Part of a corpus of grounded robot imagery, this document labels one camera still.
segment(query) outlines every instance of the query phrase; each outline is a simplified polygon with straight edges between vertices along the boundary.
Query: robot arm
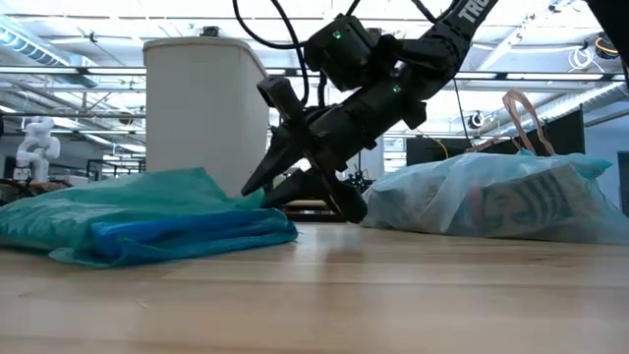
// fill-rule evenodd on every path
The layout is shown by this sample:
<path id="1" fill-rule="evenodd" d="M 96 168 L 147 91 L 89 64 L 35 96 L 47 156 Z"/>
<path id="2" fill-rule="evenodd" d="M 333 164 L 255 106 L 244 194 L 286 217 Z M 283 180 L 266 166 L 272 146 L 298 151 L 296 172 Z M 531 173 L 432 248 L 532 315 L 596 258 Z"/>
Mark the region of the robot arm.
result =
<path id="1" fill-rule="evenodd" d="M 50 131 L 54 126 L 54 120 L 50 117 L 35 117 L 33 122 L 26 126 L 24 141 L 18 147 L 16 155 L 15 180 L 24 181 L 30 177 L 35 182 L 47 180 L 48 160 L 58 158 L 61 153 L 59 140 L 50 136 Z M 29 148 L 33 146 L 35 146 L 34 152 L 29 152 Z M 32 176 L 31 163 L 34 165 Z"/>
<path id="2" fill-rule="evenodd" d="M 260 94 L 284 121 L 271 128 L 270 148 L 243 195 L 305 157 L 312 168 L 297 171 L 270 191 L 263 207 L 318 198 L 344 219 L 360 222 L 367 206 L 353 187 L 336 179 L 335 171 L 345 170 L 345 161 L 363 148 L 374 148 L 374 140 L 398 121 L 410 129 L 426 121 L 424 100 L 454 78 L 474 33 L 497 1 L 460 0 L 419 39 L 384 35 L 376 40 L 357 18 L 342 15 L 315 33 L 304 46 L 309 68 L 323 71 L 340 90 L 358 90 L 340 104 L 307 108 L 288 80 L 260 82 Z M 404 63 L 399 70 L 398 62 Z"/>

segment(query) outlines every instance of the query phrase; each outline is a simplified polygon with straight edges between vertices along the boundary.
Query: teal plastic bag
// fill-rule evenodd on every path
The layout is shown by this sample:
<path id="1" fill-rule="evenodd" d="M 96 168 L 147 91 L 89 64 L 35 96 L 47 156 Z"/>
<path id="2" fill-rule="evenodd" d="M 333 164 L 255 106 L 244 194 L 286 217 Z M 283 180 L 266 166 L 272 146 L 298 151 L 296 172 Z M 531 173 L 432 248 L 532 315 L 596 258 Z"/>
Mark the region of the teal plastic bag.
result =
<path id="1" fill-rule="evenodd" d="M 230 199 L 202 168 L 124 176 L 0 208 L 0 246 L 88 266 L 130 266 L 290 242 L 294 224 Z"/>

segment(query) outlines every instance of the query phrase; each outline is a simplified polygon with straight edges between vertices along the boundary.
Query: blue plastic bag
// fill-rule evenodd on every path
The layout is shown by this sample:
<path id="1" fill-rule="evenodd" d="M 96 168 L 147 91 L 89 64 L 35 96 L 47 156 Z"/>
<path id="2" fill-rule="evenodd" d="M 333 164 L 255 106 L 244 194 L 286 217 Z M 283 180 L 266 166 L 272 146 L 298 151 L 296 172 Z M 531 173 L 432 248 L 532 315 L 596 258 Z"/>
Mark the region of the blue plastic bag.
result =
<path id="1" fill-rule="evenodd" d="M 611 164 L 581 153 L 466 153 L 383 176 L 363 195 L 366 227 L 629 244 L 629 219 L 596 182 Z"/>
<path id="2" fill-rule="evenodd" d="M 60 262 L 130 266 L 295 240 L 262 191 L 230 199 L 202 168 L 124 176 L 0 208 L 0 246 Z"/>

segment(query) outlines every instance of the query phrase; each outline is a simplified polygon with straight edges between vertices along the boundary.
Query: white humanoid robot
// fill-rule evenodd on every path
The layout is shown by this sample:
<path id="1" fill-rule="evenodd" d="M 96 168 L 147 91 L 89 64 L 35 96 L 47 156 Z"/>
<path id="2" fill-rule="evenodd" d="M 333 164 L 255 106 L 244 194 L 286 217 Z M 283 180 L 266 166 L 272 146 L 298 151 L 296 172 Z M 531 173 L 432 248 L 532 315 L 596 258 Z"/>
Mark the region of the white humanoid robot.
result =
<path id="1" fill-rule="evenodd" d="M 48 160 L 58 158 L 61 153 L 59 139 L 50 136 L 55 122 L 50 117 L 34 117 L 25 128 L 26 136 L 18 147 L 16 156 L 16 169 L 13 179 L 26 181 L 32 176 L 33 182 L 46 182 L 48 180 Z"/>

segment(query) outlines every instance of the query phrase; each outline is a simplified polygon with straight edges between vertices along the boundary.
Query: wooden table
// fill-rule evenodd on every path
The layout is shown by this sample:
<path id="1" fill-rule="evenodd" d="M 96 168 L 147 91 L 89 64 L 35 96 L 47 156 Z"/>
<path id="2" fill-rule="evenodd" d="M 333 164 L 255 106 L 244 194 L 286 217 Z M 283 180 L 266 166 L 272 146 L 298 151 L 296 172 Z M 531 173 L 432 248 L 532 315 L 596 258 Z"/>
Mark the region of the wooden table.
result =
<path id="1" fill-rule="evenodd" d="M 629 353 L 629 248 L 301 225 L 92 270 L 0 253 L 0 353 Z"/>

